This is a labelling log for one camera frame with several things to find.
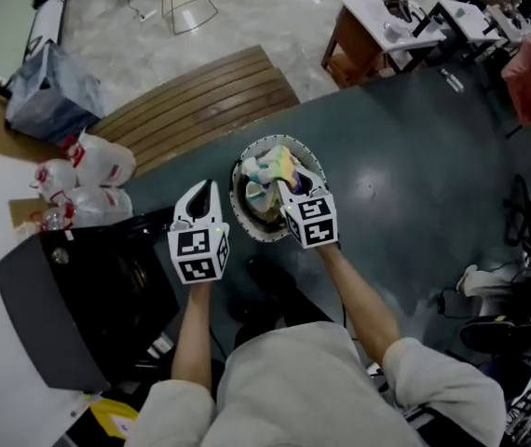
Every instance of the metal frame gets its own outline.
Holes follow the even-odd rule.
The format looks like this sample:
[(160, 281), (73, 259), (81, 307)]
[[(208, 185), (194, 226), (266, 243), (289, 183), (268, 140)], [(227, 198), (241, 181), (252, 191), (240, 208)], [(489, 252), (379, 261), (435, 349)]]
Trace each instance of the metal frame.
[(211, 5), (211, 7), (213, 8), (214, 12), (207, 19), (205, 19), (201, 23), (197, 24), (196, 26), (194, 26), (192, 28), (188, 28), (186, 30), (183, 30), (182, 32), (177, 32), (176, 31), (176, 25), (175, 25), (175, 22), (174, 22), (174, 10), (176, 10), (177, 8), (180, 8), (180, 7), (184, 7), (185, 5), (191, 4), (193, 2), (198, 2), (198, 1), (200, 1), (200, 0), (189, 0), (188, 2), (184, 2), (184, 3), (182, 3), (180, 5), (177, 5), (175, 7), (174, 3), (173, 3), (173, 0), (170, 0), (170, 10), (167, 11), (166, 13), (164, 13), (164, 0), (160, 0), (161, 7), (162, 7), (161, 8), (162, 18), (165, 18), (167, 15), (170, 14), (170, 20), (172, 22), (172, 32), (174, 34), (185, 34), (187, 32), (191, 32), (192, 30), (195, 30), (196, 28), (199, 28), (201, 25), (203, 25), (204, 23), (207, 23), (212, 18), (214, 18), (216, 15), (218, 15), (218, 8), (216, 7), (216, 5), (213, 4), (212, 0), (206, 0)]

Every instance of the beige shirt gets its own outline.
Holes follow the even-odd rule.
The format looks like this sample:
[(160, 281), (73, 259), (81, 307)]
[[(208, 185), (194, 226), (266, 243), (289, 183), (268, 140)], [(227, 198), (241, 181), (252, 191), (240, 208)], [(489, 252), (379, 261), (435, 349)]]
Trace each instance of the beige shirt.
[[(501, 440), (497, 383), (412, 338), (392, 345), (384, 373), (401, 406), (423, 403), (486, 447)], [(347, 331), (318, 322), (267, 332), (226, 363), (217, 404), (184, 381), (153, 386), (129, 447), (401, 446), (421, 439), (375, 389)]]

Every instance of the yellow object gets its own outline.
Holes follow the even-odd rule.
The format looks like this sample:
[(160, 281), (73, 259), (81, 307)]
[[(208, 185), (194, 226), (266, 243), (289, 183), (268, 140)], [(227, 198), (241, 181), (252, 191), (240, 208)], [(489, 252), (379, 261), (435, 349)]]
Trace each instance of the yellow object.
[(106, 434), (124, 440), (139, 414), (124, 402), (104, 398), (90, 404), (89, 409)]

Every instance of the sleeve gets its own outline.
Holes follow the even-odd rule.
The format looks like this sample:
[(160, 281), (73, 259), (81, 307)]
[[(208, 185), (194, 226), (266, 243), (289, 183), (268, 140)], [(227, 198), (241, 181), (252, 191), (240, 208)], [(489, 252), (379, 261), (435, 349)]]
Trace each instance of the sleeve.
[(215, 404), (203, 386), (163, 381), (152, 386), (127, 447), (195, 447), (210, 428)]
[(404, 338), (389, 347), (383, 368), (400, 405), (427, 404), (478, 442), (498, 447), (506, 427), (503, 391), (474, 366)]

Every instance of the wire basket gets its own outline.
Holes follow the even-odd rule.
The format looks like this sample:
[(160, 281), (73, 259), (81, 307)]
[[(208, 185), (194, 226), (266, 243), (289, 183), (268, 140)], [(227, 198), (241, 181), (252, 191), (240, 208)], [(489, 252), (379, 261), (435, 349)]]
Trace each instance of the wire basket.
[(323, 183), (326, 183), (325, 174), (321, 168), (320, 162), (311, 151), (301, 142), (285, 134), (276, 134), (266, 136), (263, 139), (255, 141), (240, 155), (240, 159), (235, 162), (231, 175), (229, 196), (232, 204), (232, 211), (237, 217), (238, 223), (245, 229), (249, 236), (260, 242), (275, 242), (289, 235), (286, 223), (280, 215), (279, 220), (275, 223), (264, 223), (257, 218), (245, 200), (245, 187), (249, 178), (241, 173), (240, 167), (242, 162), (248, 157), (263, 156), (270, 149), (277, 145), (283, 145), (293, 153), (299, 162), (308, 170), (315, 172), (321, 177)]

